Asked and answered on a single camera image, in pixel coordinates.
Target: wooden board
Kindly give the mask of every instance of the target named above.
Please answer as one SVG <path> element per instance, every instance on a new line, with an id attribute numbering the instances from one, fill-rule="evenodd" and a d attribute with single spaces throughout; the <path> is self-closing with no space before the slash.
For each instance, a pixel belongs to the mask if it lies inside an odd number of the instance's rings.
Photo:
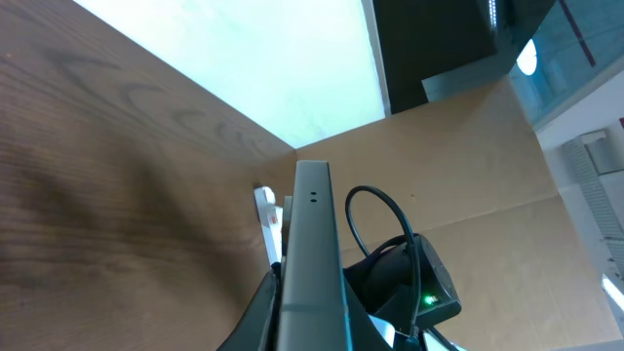
<path id="1" fill-rule="evenodd" d="M 73 2 L 0 0 L 0 348 L 217 348 L 294 163 Z"/>

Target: white ceiling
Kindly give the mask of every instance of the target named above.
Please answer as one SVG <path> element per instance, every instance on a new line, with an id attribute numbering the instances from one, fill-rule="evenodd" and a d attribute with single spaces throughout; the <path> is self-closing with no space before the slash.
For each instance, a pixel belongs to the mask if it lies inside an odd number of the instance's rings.
<path id="1" fill-rule="evenodd" d="M 360 0 L 77 0 L 292 147 L 384 117 Z"/>

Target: black cable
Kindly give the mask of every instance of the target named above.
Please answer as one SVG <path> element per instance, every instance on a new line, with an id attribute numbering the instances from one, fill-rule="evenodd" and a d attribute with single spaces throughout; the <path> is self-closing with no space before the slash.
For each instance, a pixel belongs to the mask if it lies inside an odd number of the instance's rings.
<path id="1" fill-rule="evenodd" d="M 376 187 L 360 185 L 351 189 L 351 191 L 349 191 L 349 193 L 347 194 L 347 198 L 344 202 L 344 210 L 346 211 L 349 228 L 351 228 L 353 237 L 355 238 L 355 241 L 358 243 L 358 246 L 360 247 L 364 255 L 368 256 L 369 251 L 364 245 L 364 242 L 362 242 L 362 238 L 360 238 L 360 234 L 358 234 L 358 229 L 355 227 L 355 224 L 353 223 L 353 217 L 351 215 L 351 200 L 353 199 L 353 196 L 355 196 L 355 194 L 359 193 L 360 191 L 367 191 L 383 201 L 390 208 L 392 213 L 397 217 L 399 223 L 401 223 L 401 228 L 403 229 L 403 233 L 406 236 L 409 260 L 411 261 L 411 294 L 414 298 L 414 309 L 411 312 L 411 331 L 409 332 L 411 333 L 411 335 L 415 335 L 417 331 L 416 318 L 418 316 L 418 309 L 420 308 L 420 296 L 422 294 L 422 288 L 420 286 L 420 259 L 418 255 L 418 250 L 416 249 L 416 244 L 413 240 L 413 232 L 411 231 L 410 222 L 408 221 L 408 218 L 403 213 L 403 211 L 401 211 L 399 205 L 397 205 L 397 203 L 394 202 L 394 200 L 392 200 L 390 196 L 388 196 L 383 191 L 377 189 Z"/>

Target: green led light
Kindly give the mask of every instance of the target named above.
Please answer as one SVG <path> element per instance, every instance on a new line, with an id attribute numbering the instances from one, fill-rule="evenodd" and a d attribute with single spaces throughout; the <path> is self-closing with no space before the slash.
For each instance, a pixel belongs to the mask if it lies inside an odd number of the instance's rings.
<path id="1" fill-rule="evenodd" d="M 427 296 L 425 296 L 425 300 L 424 301 L 425 301 L 426 304 L 432 305 L 432 304 L 438 302 L 438 297 L 435 296 L 435 295 L 427 295 Z"/>

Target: dark wall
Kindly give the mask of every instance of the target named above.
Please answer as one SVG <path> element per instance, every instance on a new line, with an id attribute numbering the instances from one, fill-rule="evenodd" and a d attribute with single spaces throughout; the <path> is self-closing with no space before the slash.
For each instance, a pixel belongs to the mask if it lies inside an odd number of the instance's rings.
<path id="1" fill-rule="evenodd" d="M 373 4 L 393 113 L 427 102 L 421 80 L 496 52 L 475 0 Z"/>
<path id="2" fill-rule="evenodd" d="M 521 50 L 532 38 L 557 0 L 498 0 L 501 22 L 508 25 L 514 45 Z"/>

